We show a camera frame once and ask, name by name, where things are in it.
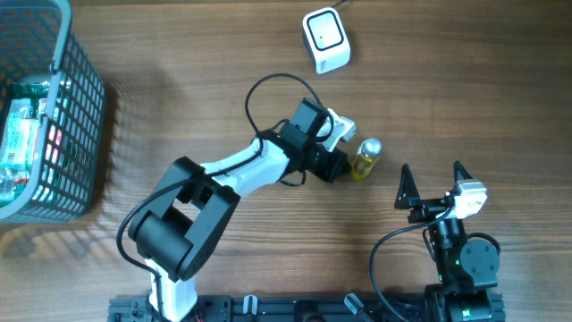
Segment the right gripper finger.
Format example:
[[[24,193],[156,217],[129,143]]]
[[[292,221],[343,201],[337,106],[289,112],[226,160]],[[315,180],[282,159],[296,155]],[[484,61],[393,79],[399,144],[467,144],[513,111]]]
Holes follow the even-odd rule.
[[[408,164],[401,167],[400,186],[395,199],[396,209],[410,209],[421,206],[421,199]]]
[[[459,160],[453,163],[454,181],[472,180],[473,176],[466,170]]]

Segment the yellow liquid bottle silver cap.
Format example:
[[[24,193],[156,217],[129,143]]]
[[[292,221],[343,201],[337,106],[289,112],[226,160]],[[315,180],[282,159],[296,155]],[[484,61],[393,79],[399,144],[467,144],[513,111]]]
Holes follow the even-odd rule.
[[[371,173],[379,160],[383,144],[377,138],[364,140],[358,148],[357,155],[352,163],[350,175],[355,181],[363,181]]]

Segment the teal snack packet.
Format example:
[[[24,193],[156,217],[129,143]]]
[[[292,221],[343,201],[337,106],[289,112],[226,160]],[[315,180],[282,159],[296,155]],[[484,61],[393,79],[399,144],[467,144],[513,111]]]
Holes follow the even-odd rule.
[[[3,111],[1,168],[13,178],[29,176],[34,162],[38,130],[38,101],[13,98]]]

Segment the green sponge package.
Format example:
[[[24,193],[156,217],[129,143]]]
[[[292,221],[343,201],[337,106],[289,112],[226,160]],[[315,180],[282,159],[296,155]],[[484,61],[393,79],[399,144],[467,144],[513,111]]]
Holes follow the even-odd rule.
[[[50,100],[49,91],[52,83],[52,75],[39,73],[27,75],[13,83],[8,88],[7,97],[15,98],[46,98]]]

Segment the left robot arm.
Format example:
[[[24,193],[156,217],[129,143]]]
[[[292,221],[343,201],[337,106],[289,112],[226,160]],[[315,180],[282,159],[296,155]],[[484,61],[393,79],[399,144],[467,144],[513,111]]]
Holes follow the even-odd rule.
[[[195,276],[213,254],[241,199],[291,173],[311,173],[325,182],[349,171],[338,149],[357,126],[310,98],[289,120],[259,131],[250,145],[225,159],[174,161],[152,194],[130,215],[129,237],[152,288],[147,314],[155,321],[181,321],[198,302]]]

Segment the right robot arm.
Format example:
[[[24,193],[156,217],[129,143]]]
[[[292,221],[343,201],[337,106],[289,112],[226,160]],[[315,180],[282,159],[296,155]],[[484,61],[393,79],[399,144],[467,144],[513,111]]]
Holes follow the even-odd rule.
[[[437,199],[422,199],[409,165],[401,167],[394,207],[410,212],[408,221],[423,229],[440,282],[425,287],[433,321],[503,321],[498,285],[501,246],[487,233],[467,233],[464,221],[480,212],[487,188],[459,162],[454,185]]]

